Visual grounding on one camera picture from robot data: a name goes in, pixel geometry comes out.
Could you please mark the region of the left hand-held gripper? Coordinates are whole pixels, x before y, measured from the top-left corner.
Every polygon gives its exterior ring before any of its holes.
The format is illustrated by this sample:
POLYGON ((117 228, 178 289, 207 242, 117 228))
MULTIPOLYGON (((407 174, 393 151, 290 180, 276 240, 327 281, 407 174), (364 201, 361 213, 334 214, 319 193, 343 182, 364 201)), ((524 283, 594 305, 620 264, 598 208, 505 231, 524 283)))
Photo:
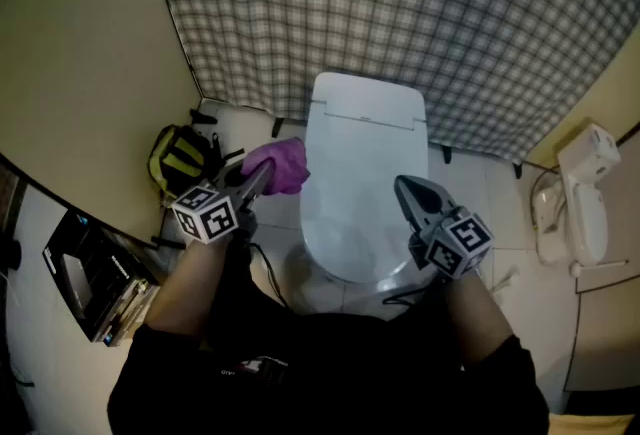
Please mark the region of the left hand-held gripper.
POLYGON ((216 190, 194 186, 172 203, 179 228, 186 236, 210 244, 235 231, 249 237, 254 234, 257 222, 250 204, 270 183, 275 164, 267 158, 247 172, 245 162, 240 159, 222 168, 211 180, 216 190), (235 188, 235 193, 227 188, 235 188))

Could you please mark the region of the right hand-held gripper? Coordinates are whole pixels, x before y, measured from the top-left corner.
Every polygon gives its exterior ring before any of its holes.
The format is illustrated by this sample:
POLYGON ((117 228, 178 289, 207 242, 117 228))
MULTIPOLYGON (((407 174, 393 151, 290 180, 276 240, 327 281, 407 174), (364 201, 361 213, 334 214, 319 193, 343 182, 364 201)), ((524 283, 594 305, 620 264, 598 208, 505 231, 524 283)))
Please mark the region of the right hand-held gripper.
POLYGON ((493 235, 476 214, 457 206, 441 185, 398 175, 394 192, 414 233, 409 251, 417 267, 431 265, 446 279, 457 280, 477 267, 491 250, 493 235))

